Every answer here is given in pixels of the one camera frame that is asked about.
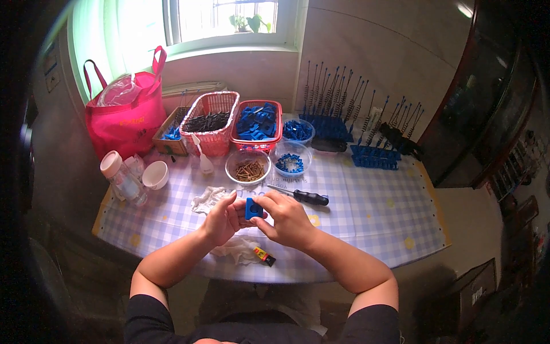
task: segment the hand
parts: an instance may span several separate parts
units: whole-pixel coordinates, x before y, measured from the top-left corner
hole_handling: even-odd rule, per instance
[[[318,229],[311,224],[304,207],[294,198],[272,190],[265,196],[255,196],[254,202],[273,218],[273,226],[259,217],[250,219],[269,239],[298,250],[304,250],[315,240]]]
[[[205,231],[206,237],[213,245],[221,246],[241,228],[255,226],[244,219],[245,208],[246,200],[237,199],[236,191],[232,191],[229,196],[222,198],[212,207],[200,230]]]

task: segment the brass screw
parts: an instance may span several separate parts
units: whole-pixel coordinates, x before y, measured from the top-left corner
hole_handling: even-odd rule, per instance
[[[252,162],[247,159],[236,165],[235,179],[240,182],[253,182],[265,174],[263,164],[259,161]]]

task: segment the glass bowl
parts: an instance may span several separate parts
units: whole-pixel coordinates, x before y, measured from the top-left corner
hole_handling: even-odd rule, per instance
[[[305,124],[307,127],[310,127],[311,128],[311,136],[309,138],[305,139],[305,140],[302,140],[302,141],[289,139],[286,136],[284,136],[284,125],[287,122],[290,122],[290,121],[297,121],[297,122],[300,122],[302,124]],[[291,119],[289,119],[289,120],[287,120],[283,123],[283,141],[292,141],[292,142],[296,142],[296,143],[303,144],[304,146],[306,146],[309,142],[311,142],[311,140],[313,139],[314,136],[315,136],[315,128],[313,127],[313,124],[311,124],[308,121],[305,121],[305,120],[300,119],[300,118],[291,118]]]
[[[275,166],[277,161],[285,154],[296,154],[302,159],[304,164],[304,170],[301,172],[286,172]],[[311,166],[313,161],[313,156],[311,155],[310,150],[303,144],[297,143],[295,141],[281,141],[275,145],[275,148],[269,152],[269,158],[271,159],[271,164],[275,171],[283,177],[294,178],[304,174],[307,169]]]
[[[237,165],[241,162],[244,162],[246,160],[250,160],[251,162],[258,161],[263,165],[263,176],[256,179],[255,181],[251,182],[241,182],[237,179]],[[260,183],[262,180],[264,180],[267,175],[271,172],[271,160],[265,154],[263,151],[259,149],[246,149],[246,150],[238,150],[236,152],[233,152],[229,157],[227,158],[227,161],[225,162],[225,172],[227,173],[227,176],[229,179],[234,181],[235,183],[242,185],[242,186],[251,186],[256,185]]]

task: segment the table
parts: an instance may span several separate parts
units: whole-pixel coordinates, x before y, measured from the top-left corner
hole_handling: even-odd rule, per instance
[[[422,163],[403,157],[397,171],[355,167],[351,153],[328,154],[312,150],[313,163],[297,179],[272,171],[265,182],[242,189],[224,171],[225,157],[211,159],[216,169],[204,177],[199,158],[176,157],[152,151],[144,160],[168,164],[169,180],[161,190],[151,191],[148,203],[137,208],[120,202],[107,191],[92,229],[104,241],[145,257],[154,250],[198,228],[206,217],[191,211],[191,199],[207,186],[237,189],[246,198],[271,190],[266,183],[287,189],[312,191],[329,197],[327,207],[304,208],[311,223],[351,245],[397,267],[422,259],[451,244],[433,186]],[[264,283],[330,282],[332,275],[304,253],[269,240],[258,228],[241,230],[261,243],[277,261],[235,265],[231,256],[208,254],[192,273],[227,280]]]

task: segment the black screwdriver handle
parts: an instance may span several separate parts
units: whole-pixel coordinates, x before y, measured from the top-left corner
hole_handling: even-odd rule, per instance
[[[306,202],[313,205],[327,205],[328,198],[323,197],[319,194],[314,194],[310,192],[294,190],[294,199],[298,202]]]

